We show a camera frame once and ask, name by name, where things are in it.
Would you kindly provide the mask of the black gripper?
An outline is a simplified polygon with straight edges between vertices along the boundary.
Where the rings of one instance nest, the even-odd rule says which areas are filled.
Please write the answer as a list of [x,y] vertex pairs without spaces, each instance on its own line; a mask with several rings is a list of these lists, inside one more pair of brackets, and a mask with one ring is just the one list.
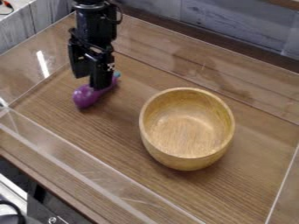
[[[114,56],[112,42],[117,38],[117,25],[122,12],[110,1],[74,1],[76,26],[69,29],[69,64],[76,79],[89,76],[89,86],[101,90],[112,83]],[[85,53],[96,48],[101,53],[90,58]]]

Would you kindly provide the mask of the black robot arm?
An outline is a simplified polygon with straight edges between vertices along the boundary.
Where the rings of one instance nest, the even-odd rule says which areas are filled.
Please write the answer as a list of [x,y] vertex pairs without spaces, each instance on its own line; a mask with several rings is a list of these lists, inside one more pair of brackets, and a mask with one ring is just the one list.
[[89,77],[88,85],[101,90],[112,84],[117,38],[117,5],[109,0],[73,0],[76,26],[69,28],[68,54],[74,77]]

